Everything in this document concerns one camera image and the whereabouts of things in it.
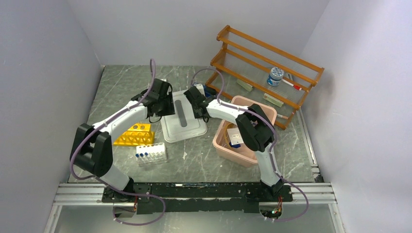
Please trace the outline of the white plastic lid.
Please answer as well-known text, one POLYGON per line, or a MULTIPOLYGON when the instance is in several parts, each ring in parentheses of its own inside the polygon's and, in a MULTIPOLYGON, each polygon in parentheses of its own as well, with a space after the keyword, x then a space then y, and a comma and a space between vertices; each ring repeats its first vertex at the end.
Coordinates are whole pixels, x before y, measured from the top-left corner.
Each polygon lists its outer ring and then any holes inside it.
POLYGON ((164 116, 160 121, 165 141, 175 143, 206 134, 207 125, 202 119, 194 117, 184 90, 174 92, 172 96, 175 114, 164 116))

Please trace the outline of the yellow rubber tubing with clamps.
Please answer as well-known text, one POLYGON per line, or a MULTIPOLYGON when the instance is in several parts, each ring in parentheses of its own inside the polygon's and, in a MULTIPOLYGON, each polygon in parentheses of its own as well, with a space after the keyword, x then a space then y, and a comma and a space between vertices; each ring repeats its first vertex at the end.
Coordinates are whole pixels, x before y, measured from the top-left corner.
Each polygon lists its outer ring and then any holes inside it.
POLYGON ((231 143, 229 132, 227 131, 227 129, 225 129, 224 131, 224 140, 225 140, 226 147, 229 148, 230 150, 233 150, 234 148, 230 147, 230 144, 232 143, 231 143))

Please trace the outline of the yellow test tube rack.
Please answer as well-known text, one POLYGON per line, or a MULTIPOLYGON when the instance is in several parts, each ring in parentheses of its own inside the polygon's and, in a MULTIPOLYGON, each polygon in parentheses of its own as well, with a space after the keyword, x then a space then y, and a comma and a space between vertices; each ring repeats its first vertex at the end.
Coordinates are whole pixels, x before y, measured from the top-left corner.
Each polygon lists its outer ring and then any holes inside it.
POLYGON ((113 143, 115 146, 142 146, 154 143, 155 132, 151 130, 151 124, 136 123, 113 143))

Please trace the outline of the small clear plastic bag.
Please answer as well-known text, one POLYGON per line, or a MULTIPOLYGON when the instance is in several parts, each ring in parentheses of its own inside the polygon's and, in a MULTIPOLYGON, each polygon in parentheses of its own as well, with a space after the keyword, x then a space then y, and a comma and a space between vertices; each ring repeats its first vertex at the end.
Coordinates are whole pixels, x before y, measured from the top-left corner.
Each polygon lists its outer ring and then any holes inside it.
POLYGON ((243 144, 243 138, 241 136, 239 128, 229 128, 226 130, 229 141, 232 145, 243 144))

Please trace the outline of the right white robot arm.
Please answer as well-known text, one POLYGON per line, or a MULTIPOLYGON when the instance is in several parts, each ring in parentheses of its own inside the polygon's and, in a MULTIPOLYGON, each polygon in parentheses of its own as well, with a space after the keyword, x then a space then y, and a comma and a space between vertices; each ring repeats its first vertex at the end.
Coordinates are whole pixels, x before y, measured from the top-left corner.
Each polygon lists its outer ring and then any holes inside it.
POLYGON ((191 104, 195 118, 219 118, 237 126, 245 146, 255 152, 263 197, 268 201, 279 197, 284 179, 273 155, 277 135, 263 109, 258 104, 239 106, 215 96, 207 98, 194 86, 185 91, 184 96, 191 104))

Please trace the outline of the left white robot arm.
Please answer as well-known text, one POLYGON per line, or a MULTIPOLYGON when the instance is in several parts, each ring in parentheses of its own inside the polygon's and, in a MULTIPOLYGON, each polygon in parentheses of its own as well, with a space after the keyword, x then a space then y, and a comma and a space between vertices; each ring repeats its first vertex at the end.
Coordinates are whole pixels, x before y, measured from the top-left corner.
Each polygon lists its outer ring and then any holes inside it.
POLYGON ((115 189, 115 196, 121 201, 130 201, 135 194, 134 180, 114 165, 113 143, 137 122, 174 113, 172 85, 153 79, 149 88, 132 97, 110 117, 77 128, 69 159, 72 175, 81 179, 74 172, 77 166, 115 189))

